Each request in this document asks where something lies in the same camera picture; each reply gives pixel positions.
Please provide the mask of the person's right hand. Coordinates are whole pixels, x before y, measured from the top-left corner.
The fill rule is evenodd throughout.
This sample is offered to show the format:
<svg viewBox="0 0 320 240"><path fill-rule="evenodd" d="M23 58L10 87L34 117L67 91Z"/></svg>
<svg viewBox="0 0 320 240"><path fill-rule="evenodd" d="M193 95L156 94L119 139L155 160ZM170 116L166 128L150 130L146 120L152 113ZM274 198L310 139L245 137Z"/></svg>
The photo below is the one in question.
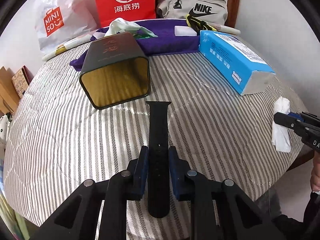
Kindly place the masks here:
<svg viewBox="0 0 320 240"><path fill-rule="evenodd" d="M318 152L315 152L313 158L313 168L311 172L310 185L313 192L320 192L320 159Z"/></svg>

